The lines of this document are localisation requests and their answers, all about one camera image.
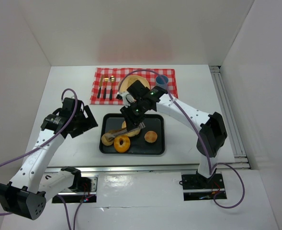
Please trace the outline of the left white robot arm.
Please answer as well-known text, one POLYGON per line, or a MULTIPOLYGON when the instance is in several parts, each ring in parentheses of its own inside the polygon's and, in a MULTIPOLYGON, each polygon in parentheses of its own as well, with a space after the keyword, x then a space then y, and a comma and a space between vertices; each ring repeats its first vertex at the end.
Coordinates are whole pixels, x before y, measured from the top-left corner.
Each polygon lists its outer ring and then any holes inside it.
POLYGON ((97 125, 89 106, 84 106, 81 100, 65 98, 62 107, 44 119, 34 152, 7 184, 0 184, 0 204, 4 211, 36 220, 47 201, 61 191, 89 190, 91 180, 82 177, 76 168, 63 167, 53 176, 44 173, 67 136, 75 138, 97 125))

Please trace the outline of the speckled oval bread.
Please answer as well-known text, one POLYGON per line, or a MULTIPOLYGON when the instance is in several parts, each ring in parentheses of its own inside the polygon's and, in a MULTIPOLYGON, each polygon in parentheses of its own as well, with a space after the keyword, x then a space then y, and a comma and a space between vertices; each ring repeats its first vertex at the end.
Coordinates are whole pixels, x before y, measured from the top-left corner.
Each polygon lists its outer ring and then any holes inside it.
POLYGON ((128 77, 128 83, 127 83, 127 87, 129 88, 135 81, 139 80, 139 76, 137 75, 131 75, 128 77))

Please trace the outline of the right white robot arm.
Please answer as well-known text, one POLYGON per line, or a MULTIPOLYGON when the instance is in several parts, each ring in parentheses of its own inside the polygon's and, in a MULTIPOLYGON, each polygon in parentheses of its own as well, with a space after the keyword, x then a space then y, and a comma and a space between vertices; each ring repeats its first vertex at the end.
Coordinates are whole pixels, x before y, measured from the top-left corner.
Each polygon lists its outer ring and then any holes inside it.
POLYGON ((221 114, 209 114, 195 109, 175 98, 166 89, 145 87, 136 80, 126 91, 118 91, 117 98, 124 106, 121 113, 130 131, 140 126, 149 110, 169 115, 189 127, 197 135, 196 148, 201 161, 194 181, 199 187, 206 187, 216 172, 218 152, 227 139, 226 127, 221 114))

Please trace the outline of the small round muffin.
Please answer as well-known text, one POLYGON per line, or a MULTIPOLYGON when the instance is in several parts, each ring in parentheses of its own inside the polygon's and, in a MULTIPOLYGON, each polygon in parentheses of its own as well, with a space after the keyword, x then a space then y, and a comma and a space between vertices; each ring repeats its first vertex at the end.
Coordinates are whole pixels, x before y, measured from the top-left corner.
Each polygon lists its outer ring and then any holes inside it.
POLYGON ((106 132, 105 134, 102 135, 101 137, 101 141, 102 144, 105 146, 110 146, 114 143, 114 139, 115 137, 113 137, 113 134, 116 133, 117 130, 109 130, 108 132, 106 132))

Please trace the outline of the metal tongs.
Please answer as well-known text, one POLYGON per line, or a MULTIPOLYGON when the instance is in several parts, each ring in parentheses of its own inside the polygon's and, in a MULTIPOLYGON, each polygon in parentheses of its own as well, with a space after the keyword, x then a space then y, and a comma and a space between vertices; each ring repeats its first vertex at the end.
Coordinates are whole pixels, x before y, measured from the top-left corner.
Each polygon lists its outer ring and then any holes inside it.
POLYGON ((145 128, 145 127, 146 127, 145 124, 142 122, 136 128, 131 129, 131 130, 127 130, 127 128, 122 128, 122 129, 116 130, 113 133, 106 133, 105 134, 105 139, 107 141, 112 141, 112 140, 114 140, 118 136, 122 136, 122 135, 125 135, 127 133, 134 132, 136 130, 141 130, 141 129, 145 128))

